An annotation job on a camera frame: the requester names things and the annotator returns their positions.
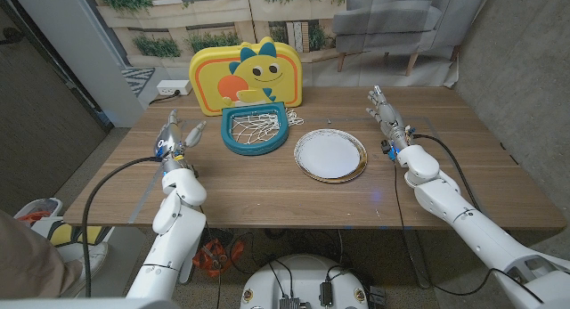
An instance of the black cable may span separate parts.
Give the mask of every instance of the black cable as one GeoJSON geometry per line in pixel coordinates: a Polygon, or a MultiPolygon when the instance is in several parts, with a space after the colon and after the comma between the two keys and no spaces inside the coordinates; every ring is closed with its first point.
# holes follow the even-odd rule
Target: black cable
{"type": "Polygon", "coordinates": [[[345,271],[349,271],[349,270],[354,270],[354,268],[342,268],[340,270],[339,273],[335,274],[334,276],[332,276],[332,278],[330,278],[329,281],[333,281],[335,278],[337,278],[339,275],[345,274],[345,271]]]}
{"type": "Polygon", "coordinates": [[[406,236],[405,236],[405,234],[403,234],[404,225],[403,225],[403,218],[402,218],[402,208],[400,207],[400,199],[399,199],[399,197],[398,197],[398,186],[397,186],[397,184],[398,184],[398,174],[397,174],[397,168],[396,168],[396,166],[395,166],[395,163],[394,163],[394,175],[395,175],[395,176],[394,176],[395,199],[396,199],[396,202],[397,202],[397,204],[398,204],[398,211],[400,212],[400,222],[402,223],[402,238],[403,238],[403,244],[404,244],[404,246],[405,246],[405,248],[406,248],[406,251],[408,252],[408,255],[410,256],[410,259],[411,259],[411,266],[413,267],[413,270],[414,270],[416,273],[421,274],[421,276],[422,276],[426,281],[428,281],[429,284],[432,285],[434,288],[440,289],[440,290],[442,290],[443,292],[445,292],[445,293],[447,293],[447,294],[450,294],[450,295],[463,297],[463,296],[473,295],[473,294],[477,293],[479,290],[481,290],[481,289],[485,286],[485,283],[487,282],[487,280],[489,279],[489,276],[491,275],[491,272],[500,272],[500,273],[504,274],[505,276],[509,277],[512,281],[514,281],[514,282],[515,282],[517,285],[519,285],[522,289],[524,289],[526,292],[528,292],[529,295],[533,296],[533,297],[536,299],[536,301],[538,301],[538,302],[541,303],[541,304],[544,304],[544,302],[543,302],[538,296],[536,296],[529,288],[527,288],[524,284],[522,284],[520,281],[517,281],[515,278],[509,276],[506,272],[504,272],[504,271],[502,271],[502,270],[499,270],[499,269],[497,269],[497,268],[491,268],[491,269],[489,269],[489,271],[487,272],[487,274],[485,275],[485,277],[484,277],[484,279],[483,279],[483,282],[481,282],[481,284],[479,284],[479,286],[478,286],[477,288],[475,288],[475,289],[473,289],[473,290],[471,290],[471,291],[469,291],[469,292],[464,292],[464,293],[453,292],[453,291],[450,291],[450,290],[447,290],[447,289],[443,289],[442,287],[439,287],[438,285],[436,285],[431,279],[429,279],[429,277],[424,276],[422,272],[420,272],[418,269],[416,269],[416,265],[414,264],[413,258],[411,257],[410,250],[408,249],[408,242],[407,242],[407,240],[406,240],[406,236]]]}
{"type": "Polygon", "coordinates": [[[284,266],[285,269],[287,269],[287,271],[289,272],[289,277],[290,277],[290,282],[291,282],[291,285],[289,287],[289,293],[290,293],[291,299],[292,299],[292,298],[294,298],[293,297],[293,273],[291,273],[291,270],[283,262],[279,261],[279,259],[275,259],[275,261],[277,263],[279,263],[280,265],[284,266]]]}
{"type": "Polygon", "coordinates": [[[83,245],[83,258],[84,258],[84,266],[85,266],[85,296],[86,297],[91,297],[91,262],[89,261],[89,245],[87,243],[87,217],[89,216],[89,208],[91,207],[91,204],[93,203],[93,199],[95,198],[95,194],[97,194],[97,191],[99,189],[101,189],[101,187],[113,175],[116,175],[120,171],[122,171],[122,170],[124,170],[130,166],[133,166],[137,163],[146,162],[146,161],[161,162],[162,158],[147,157],[147,158],[136,159],[136,160],[133,160],[131,162],[127,162],[124,165],[114,169],[108,175],[105,175],[105,177],[102,178],[99,181],[99,183],[97,183],[97,185],[95,185],[95,187],[91,191],[91,194],[89,195],[89,198],[87,199],[87,202],[85,203],[85,208],[83,209],[83,218],[81,220],[81,231],[83,232],[82,245],[83,245]]]}
{"type": "Polygon", "coordinates": [[[169,96],[167,96],[167,97],[163,97],[163,98],[160,98],[160,99],[154,99],[154,100],[152,100],[152,101],[149,103],[149,105],[154,104],[154,103],[163,102],[164,100],[172,99],[172,98],[175,98],[175,97],[177,97],[177,96],[180,96],[180,90],[176,90],[176,91],[174,92],[174,94],[169,95],[169,96]]]}
{"type": "Polygon", "coordinates": [[[467,189],[467,193],[469,195],[469,198],[471,199],[471,201],[473,202],[473,207],[475,207],[478,211],[481,211],[481,208],[479,207],[479,205],[477,204],[477,201],[475,200],[475,196],[473,195],[473,192],[471,191],[471,187],[469,186],[469,183],[467,182],[467,179],[465,178],[465,175],[463,174],[463,171],[461,170],[460,167],[460,163],[457,161],[457,159],[455,158],[455,156],[453,155],[452,151],[447,147],[447,145],[445,145],[441,140],[439,140],[436,137],[433,137],[431,135],[424,135],[424,134],[414,134],[413,135],[414,139],[418,139],[418,138],[426,138],[429,140],[433,140],[437,143],[439,143],[439,145],[442,146],[442,148],[444,148],[444,150],[447,152],[447,154],[449,154],[449,156],[452,158],[453,164],[455,165],[455,167],[457,167],[457,171],[460,173],[460,177],[461,177],[461,181],[463,181],[463,184],[465,185],[465,189],[467,189]]]}
{"type": "Polygon", "coordinates": [[[327,281],[327,282],[330,281],[329,273],[330,273],[330,271],[331,271],[332,269],[334,269],[334,268],[342,268],[342,265],[340,265],[340,264],[335,264],[335,265],[331,266],[331,268],[329,268],[329,270],[327,270],[327,276],[324,277],[325,281],[327,281]]]}
{"type": "Polygon", "coordinates": [[[275,270],[273,269],[273,266],[271,265],[271,262],[269,263],[269,267],[271,268],[271,271],[273,272],[273,275],[275,276],[275,279],[277,280],[277,283],[279,283],[279,288],[281,289],[281,295],[282,297],[285,297],[285,291],[283,291],[283,287],[281,286],[281,283],[279,282],[279,278],[277,278],[277,273],[275,273],[275,270]]]}
{"type": "Polygon", "coordinates": [[[281,239],[288,231],[289,229],[281,229],[277,233],[273,233],[271,229],[264,229],[265,236],[271,240],[281,239]]]}
{"type": "MultiPolygon", "coordinates": [[[[204,214],[204,209],[202,208],[202,206],[199,206],[199,210],[202,212],[202,214],[204,214]]],[[[208,221],[206,221],[206,230],[208,230],[208,235],[210,236],[210,241],[214,241],[214,236],[212,235],[212,231],[210,231],[210,226],[208,225],[208,221]]],[[[214,245],[214,252],[216,252],[216,256],[218,256],[217,254],[217,248],[216,245],[214,245]]],[[[216,303],[216,309],[218,309],[220,307],[220,295],[222,294],[222,264],[220,264],[218,262],[218,267],[217,267],[217,303],[216,303]]]]}
{"type": "MultiPolygon", "coordinates": [[[[236,243],[238,240],[240,240],[242,237],[244,237],[244,236],[246,236],[246,235],[248,235],[248,234],[251,234],[251,259],[253,260],[254,264],[256,264],[257,266],[260,267],[261,265],[259,265],[259,264],[257,263],[257,261],[256,261],[256,259],[255,259],[255,257],[254,257],[254,252],[253,252],[253,239],[254,239],[254,234],[253,234],[253,232],[245,232],[245,233],[241,234],[240,236],[238,236],[238,238],[236,238],[236,239],[233,241],[232,245],[230,246],[230,255],[231,255],[232,252],[233,252],[233,247],[235,246],[235,243],[236,243]]],[[[233,261],[233,259],[232,259],[231,256],[228,256],[228,259],[230,259],[230,262],[233,264],[233,267],[234,267],[237,271],[239,271],[239,272],[241,272],[241,273],[243,273],[243,274],[254,274],[254,273],[255,273],[255,272],[247,272],[247,271],[245,271],[245,270],[239,268],[239,266],[233,261]]]]}

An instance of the white shoe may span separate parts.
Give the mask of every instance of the white shoe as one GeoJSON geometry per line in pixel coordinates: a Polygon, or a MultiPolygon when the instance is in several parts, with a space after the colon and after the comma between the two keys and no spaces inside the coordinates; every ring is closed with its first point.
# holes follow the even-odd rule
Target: white shoe
{"type": "MultiPolygon", "coordinates": [[[[91,268],[91,279],[93,279],[95,274],[97,274],[101,269],[108,253],[109,244],[107,242],[101,242],[96,246],[89,246],[89,267],[91,268]]],[[[75,297],[86,285],[85,258],[81,256],[78,260],[83,264],[81,276],[79,276],[79,279],[77,279],[75,283],[61,295],[61,297],[75,297]]]]}

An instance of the wall outlet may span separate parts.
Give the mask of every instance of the wall outlet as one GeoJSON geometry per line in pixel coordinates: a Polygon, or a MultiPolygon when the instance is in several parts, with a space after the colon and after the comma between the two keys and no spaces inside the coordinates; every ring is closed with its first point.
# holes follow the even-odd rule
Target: wall outlet
{"type": "Polygon", "coordinates": [[[173,95],[176,90],[180,95],[188,95],[192,90],[190,80],[162,80],[157,85],[160,95],[173,95]]]}

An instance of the black connector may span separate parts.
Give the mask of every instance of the black connector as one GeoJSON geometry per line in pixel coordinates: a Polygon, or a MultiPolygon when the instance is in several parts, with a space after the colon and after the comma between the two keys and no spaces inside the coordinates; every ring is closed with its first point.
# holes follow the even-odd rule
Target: black connector
{"type": "Polygon", "coordinates": [[[319,300],[321,300],[321,306],[332,305],[332,283],[330,283],[330,281],[321,283],[319,300]]]}
{"type": "Polygon", "coordinates": [[[386,140],[382,140],[380,146],[382,148],[382,153],[384,154],[388,154],[392,150],[392,146],[386,140]]]}

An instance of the teal hoop rim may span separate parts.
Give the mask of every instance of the teal hoop rim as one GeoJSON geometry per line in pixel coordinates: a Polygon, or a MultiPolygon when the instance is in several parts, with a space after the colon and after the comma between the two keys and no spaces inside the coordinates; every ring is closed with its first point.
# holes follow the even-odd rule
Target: teal hoop rim
{"type": "Polygon", "coordinates": [[[222,110],[222,139],[224,140],[225,146],[235,153],[246,156],[266,154],[284,144],[288,136],[289,122],[287,120],[287,111],[285,110],[285,105],[283,102],[222,110]],[[232,121],[234,118],[267,113],[277,114],[277,121],[280,124],[279,132],[277,132],[277,135],[275,135],[272,139],[255,144],[239,143],[233,139],[232,121]]]}

